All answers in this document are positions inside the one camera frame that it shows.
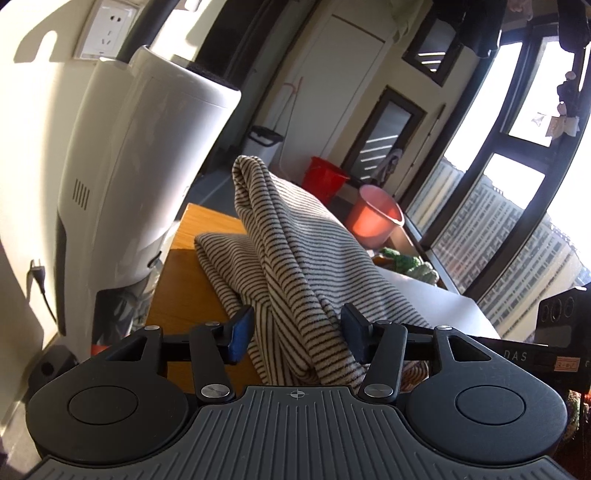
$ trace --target window frame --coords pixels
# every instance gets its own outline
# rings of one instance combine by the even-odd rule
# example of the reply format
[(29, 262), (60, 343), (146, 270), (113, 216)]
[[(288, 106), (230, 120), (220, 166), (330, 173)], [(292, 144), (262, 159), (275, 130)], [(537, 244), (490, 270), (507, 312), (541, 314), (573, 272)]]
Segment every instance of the window frame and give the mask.
[(410, 113), (410, 118), (408, 119), (407, 123), (404, 125), (404, 128), (398, 135), (398, 138), (394, 142), (394, 145), (392, 145), (392, 148), (388, 150), (387, 155), (396, 148), (400, 148), (404, 152), (404, 150), (410, 143), (410, 140), (412, 139), (413, 135), (417, 131), (419, 125), (421, 125), (425, 116), (427, 115), (427, 112), (425, 110), (420, 108), (416, 103), (407, 99), (402, 94), (398, 93), (392, 87), (387, 86), (384, 89), (382, 95), (380, 95), (377, 103), (375, 104), (374, 108), (369, 114), (362, 129), (357, 134), (357, 137), (355, 138), (353, 145), (351, 145), (351, 148), (347, 152), (347, 155), (345, 156), (345, 159), (343, 160), (343, 163), (340, 166), (345, 172), (347, 172), (351, 176), (347, 183), (354, 186), (355, 188), (359, 188), (361, 187), (361, 185), (365, 185), (366, 182), (356, 177), (353, 177), (351, 169), (353, 168), (355, 160), (357, 160), (357, 157), (359, 156), (361, 149), (367, 142), (369, 136), (372, 134), (374, 128), (378, 124), (379, 120), (382, 118), (382, 114), (391, 102), (399, 106), (406, 112)]
[(439, 64), (436, 72), (432, 72), (429, 70), (428, 67), (423, 65), (420, 61), (417, 60), (417, 54), (419, 49), (423, 46), (428, 35), (431, 33), (433, 29), (433, 25), (437, 20), (437, 15), (435, 9), (432, 8), (429, 10), (425, 18), (423, 19), (421, 25), (418, 28), (416, 35), (414, 36), (413, 40), (410, 42), (410, 45), (402, 55), (402, 59), (406, 61), (408, 64), (412, 65), (414, 68), (419, 70), (420, 72), (427, 75), (431, 80), (437, 83), (439, 86), (443, 86), (447, 77), (449, 76), (450, 72), (453, 69), (453, 66), (456, 64), (457, 59), (460, 56), (460, 53), (463, 50), (463, 45), (457, 39), (457, 34), (452, 40), (452, 43), (449, 45), (445, 55), (443, 56), (443, 60)]
[[(506, 272), (543, 220), (550, 203), (566, 176), (589, 120), (591, 111), (591, 62), (587, 65), (584, 84), (580, 91), (580, 131), (575, 137), (562, 135), (560, 138), (553, 140), (549, 147), (545, 147), (508, 134), (519, 114), (537, 71), (540, 45), (545, 37), (554, 35), (557, 35), (555, 18), (544, 18), (541, 21), (538, 19), (537, 22), (530, 22), (525, 28), (511, 30), (502, 34), (502, 45), (520, 41), (522, 42), (522, 49), (508, 93), (494, 126), (476, 155), (474, 162), (426, 231), (421, 234), (409, 218), (405, 219), (406, 230), (413, 243), (419, 247), (421, 253), (433, 260), (435, 258), (432, 250), (433, 245), (460, 211), (494, 153), (531, 167), (545, 175), (534, 197), (511, 229), (507, 238), (501, 243), (501, 246), (480, 274), (464, 291), (464, 296), (473, 299), (477, 303), (489, 293), (495, 283)], [(583, 59), (584, 50), (574, 54), (573, 70), (577, 73), (578, 78), (582, 74)], [(440, 136), (427, 154), (425, 162), (403, 194), (400, 200), (403, 210), (408, 209), (411, 202), (418, 196), (421, 187), (427, 181), (431, 172), (437, 167), (439, 159), (443, 156), (462, 124), (493, 62), (494, 57), (492, 56), (489, 59), (480, 60), (447, 124), (443, 127)], [(437, 268), (441, 273), (444, 270), (443, 266), (439, 261), (436, 263), (437, 267), (441, 266), (441, 269)], [(456, 286), (447, 273), (441, 275), (441, 279), (448, 290), (457, 292)]]

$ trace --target sky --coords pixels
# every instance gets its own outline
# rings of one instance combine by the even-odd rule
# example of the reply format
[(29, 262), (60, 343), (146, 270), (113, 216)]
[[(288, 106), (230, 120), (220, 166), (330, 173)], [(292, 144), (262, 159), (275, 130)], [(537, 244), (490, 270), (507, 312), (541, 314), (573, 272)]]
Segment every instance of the sky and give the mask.
[[(499, 114), (520, 49), (520, 43), (501, 47), (480, 94), (445, 153), (446, 158), (460, 170), (466, 171), (471, 165)], [(562, 50), (557, 39), (546, 44), (538, 72), (510, 135), (550, 145), (550, 137), (545, 137), (545, 133), (551, 116), (558, 115), (556, 86), (564, 81), (564, 74), (572, 64), (573, 54)], [(506, 198), (521, 208), (527, 207), (544, 178), (541, 173), (500, 155), (491, 158), (485, 175), (503, 191)], [(548, 208), (552, 223), (571, 238), (581, 262), (589, 268), (591, 216), (584, 210), (590, 187), (591, 125), (583, 134), (569, 172)]]

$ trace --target building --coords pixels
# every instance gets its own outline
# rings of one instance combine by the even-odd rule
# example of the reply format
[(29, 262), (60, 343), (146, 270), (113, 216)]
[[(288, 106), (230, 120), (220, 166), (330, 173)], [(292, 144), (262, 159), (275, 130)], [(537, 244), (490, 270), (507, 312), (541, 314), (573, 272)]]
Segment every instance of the building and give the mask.
[[(425, 231), (463, 172), (442, 158), (408, 210)], [(509, 235), (523, 209), (483, 176), (433, 246), (460, 293), (474, 281)], [(591, 281), (570, 238), (546, 216), (503, 276), (479, 303), (503, 338), (524, 341), (535, 329), (540, 300)]]

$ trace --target wooden table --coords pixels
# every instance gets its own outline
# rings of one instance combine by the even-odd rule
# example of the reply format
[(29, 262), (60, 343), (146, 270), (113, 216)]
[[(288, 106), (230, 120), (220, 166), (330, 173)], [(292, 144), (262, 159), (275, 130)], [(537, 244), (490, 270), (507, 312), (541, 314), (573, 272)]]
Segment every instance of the wooden table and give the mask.
[[(206, 232), (245, 233), (242, 223), (222, 213), (189, 204), (164, 263), (148, 325), (160, 325), (165, 335), (187, 333), (193, 325), (210, 320), (228, 319), (222, 304), (199, 265), (193, 246), (196, 235)], [(261, 380), (248, 355), (226, 371), (237, 394), (246, 385), (259, 385)], [(186, 392), (193, 392), (193, 377), (188, 362), (170, 362), (168, 379)]]

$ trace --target wall socket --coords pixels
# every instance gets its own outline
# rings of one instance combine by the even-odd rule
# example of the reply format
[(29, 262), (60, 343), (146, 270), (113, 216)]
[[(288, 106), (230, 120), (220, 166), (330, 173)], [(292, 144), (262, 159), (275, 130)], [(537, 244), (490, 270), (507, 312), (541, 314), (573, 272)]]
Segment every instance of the wall socket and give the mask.
[(74, 58), (114, 59), (139, 14), (139, 6), (121, 0), (95, 2), (74, 51)]

